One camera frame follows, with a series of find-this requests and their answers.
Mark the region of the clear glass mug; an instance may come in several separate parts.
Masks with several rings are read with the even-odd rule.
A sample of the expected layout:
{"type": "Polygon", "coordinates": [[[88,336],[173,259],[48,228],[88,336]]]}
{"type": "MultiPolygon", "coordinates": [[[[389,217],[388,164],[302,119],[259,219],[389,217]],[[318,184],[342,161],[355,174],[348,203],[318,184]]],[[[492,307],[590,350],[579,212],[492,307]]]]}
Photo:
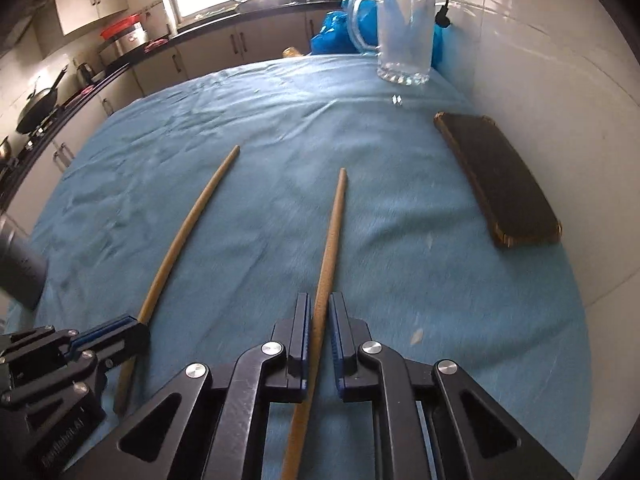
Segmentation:
{"type": "Polygon", "coordinates": [[[435,0],[349,0],[347,31],[356,49],[378,61],[378,76],[401,86],[422,86],[430,79],[435,0]],[[360,8],[372,3],[376,40],[363,36],[360,8]]]}

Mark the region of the black chopstick holder cup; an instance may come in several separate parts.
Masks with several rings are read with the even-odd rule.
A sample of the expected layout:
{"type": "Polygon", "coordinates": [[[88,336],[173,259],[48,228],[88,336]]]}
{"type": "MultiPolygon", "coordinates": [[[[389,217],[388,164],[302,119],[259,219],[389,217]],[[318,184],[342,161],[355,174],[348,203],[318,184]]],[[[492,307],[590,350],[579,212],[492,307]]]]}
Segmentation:
{"type": "Polygon", "coordinates": [[[1,290],[28,310],[35,310],[48,273],[47,259],[1,218],[1,290]]]}

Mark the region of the black wok pan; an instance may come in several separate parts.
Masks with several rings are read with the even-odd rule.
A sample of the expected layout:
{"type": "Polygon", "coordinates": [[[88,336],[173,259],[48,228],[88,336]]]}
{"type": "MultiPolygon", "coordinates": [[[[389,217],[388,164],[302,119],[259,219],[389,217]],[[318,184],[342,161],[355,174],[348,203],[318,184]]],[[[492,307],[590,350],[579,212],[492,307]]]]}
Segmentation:
{"type": "Polygon", "coordinates": [[[54,109],[58,100],[58,85],[64,78],[68,70],[65,65],[58,73],[53,84],[49,88],[42,89],[33,93],[27,104],[21,110],[18,116],[18,122],[15,130],[21,134],[29,134],[35,130],[54,109]]]}

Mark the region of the blue plastic bag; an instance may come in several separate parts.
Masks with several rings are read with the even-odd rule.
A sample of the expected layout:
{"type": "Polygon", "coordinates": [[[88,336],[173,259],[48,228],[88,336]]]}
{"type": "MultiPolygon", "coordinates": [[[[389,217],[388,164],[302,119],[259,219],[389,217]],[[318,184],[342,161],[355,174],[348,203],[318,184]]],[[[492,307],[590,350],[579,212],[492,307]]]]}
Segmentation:
{"type": "MultiPolygon", "coordinates": [[[[341,9],[328,12],[319,31],[311,37],[311,55],[357,54],[360,50],[348,33],[348,6],[350,0],[343,0],[341,9]]],[[[361,36],[367,44],[378,42],[378,16],[376,4],[363,1],[358,10],[358,25],[361,36]]],[[[431,66],[437,68],[444,58],[444,33],[438,25],[434,26],[431,66]]]]}

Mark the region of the wooden chopstick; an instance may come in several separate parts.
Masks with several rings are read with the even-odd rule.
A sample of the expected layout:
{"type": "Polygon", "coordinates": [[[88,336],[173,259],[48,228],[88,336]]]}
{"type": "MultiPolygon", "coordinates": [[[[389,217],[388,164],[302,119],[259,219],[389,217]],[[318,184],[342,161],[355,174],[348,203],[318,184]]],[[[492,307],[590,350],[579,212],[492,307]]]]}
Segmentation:
{"type": "Polygon", "coordinates": [[[321,362],[324,330],[326,329],[326,312],[328,312],[328,302],[333,289],[338,251],[340,250],[346,188],[347,171],[345,168],[341,168],[338,173],[331,217],[328,232],[326,233],[326,246],[324,246],[321,261],[316,298],[314,298],[309,345],[308,392],[306,400],[301,404],[297,404],[293,412],[290,431],[288,432],[288,444],[286,445],[280,475],[280,478],[285,480],[297,479],[300,464],[302,463],[308,422],[312,401],[314,400],[314,389],[317,385],[321,362]]]}
{"type": "MultiPolygon", "coordinates": [[[[157,272],[153,278],[152,284],[146,294],[140,311],[137,315],[137,321],[145,326],[148,326],[152,320],[155,308],[157,306],[160,296],[162,296],[165,285],[168,281],[174,265],[176,264],[180,254],[183,250],[186,241],[188,240],[194,226],[198,223],[198,219],[205,210],[209,200],[212,198],[214,192],[220,181],[230,169],[235,159],[238,158],[241,148],[239,145],[235,145],[226,158],[222,161],[219,167],[216,169],[212,177],[208,180],[202,192],[194,202],[190,211],[181,223],[180,228],[177,231],[174,239],[169,245],[168,251],[165,254],[157,272]]],[[[131,358],[122,364],[122,370],[120,371],[115,399],[113,403],[113,411],[118,417],[122,417],[126,414],[130,389],[132,380],[134,379],[134,368],[136,367],[136,359],[131,358]]]]}

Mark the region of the blue towel table cloth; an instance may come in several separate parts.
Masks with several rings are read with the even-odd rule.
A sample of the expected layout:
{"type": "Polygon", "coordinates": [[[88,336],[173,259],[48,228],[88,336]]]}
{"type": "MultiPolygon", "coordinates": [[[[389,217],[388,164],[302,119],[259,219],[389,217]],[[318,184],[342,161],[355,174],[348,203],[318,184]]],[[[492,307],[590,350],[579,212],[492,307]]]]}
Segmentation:
{"type": "Polygon", "coordinates": [[[86,330],[136,314],[180,224],[232,150],[160,297],[140,405],[183,367],[233,362],[317,288],[337,179],[348,185],[334,287],[403,356],[460,364],[570,472],[589,430],[588,330],[561,245],[495,246],[434,116],[471,105],[441,76],[378,78],[370,58],[223,70],[137,100],[80,148],[30,244],[40,304],[6,329],[86,330]]]}

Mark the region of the black phone brown case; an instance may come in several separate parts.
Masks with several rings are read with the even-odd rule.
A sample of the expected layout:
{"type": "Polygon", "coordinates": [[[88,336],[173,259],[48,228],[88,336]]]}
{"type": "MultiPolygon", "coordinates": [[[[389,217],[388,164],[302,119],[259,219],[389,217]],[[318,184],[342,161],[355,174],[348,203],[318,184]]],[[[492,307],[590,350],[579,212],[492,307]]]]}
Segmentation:
{"type": "Polygon", "coordinates": [[[496,246],[512,249],[559,243],[560,220],[492,118],[439,112],[434,126],[468,179],[496,246]]]}

